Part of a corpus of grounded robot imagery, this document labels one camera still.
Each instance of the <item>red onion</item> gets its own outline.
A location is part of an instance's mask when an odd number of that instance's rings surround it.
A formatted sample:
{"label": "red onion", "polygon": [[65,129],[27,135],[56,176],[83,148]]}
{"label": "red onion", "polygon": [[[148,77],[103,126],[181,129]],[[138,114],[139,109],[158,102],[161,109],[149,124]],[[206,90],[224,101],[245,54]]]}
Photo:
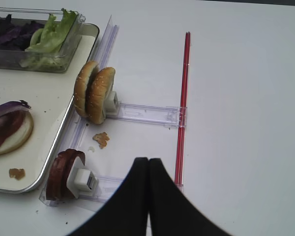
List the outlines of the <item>red onion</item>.
{"label": "red onion", "polygon": [[28,111],[31,107],[26,101],[20,100],[19,102],[11,101],[0,105],[0,117],[15,111]]}

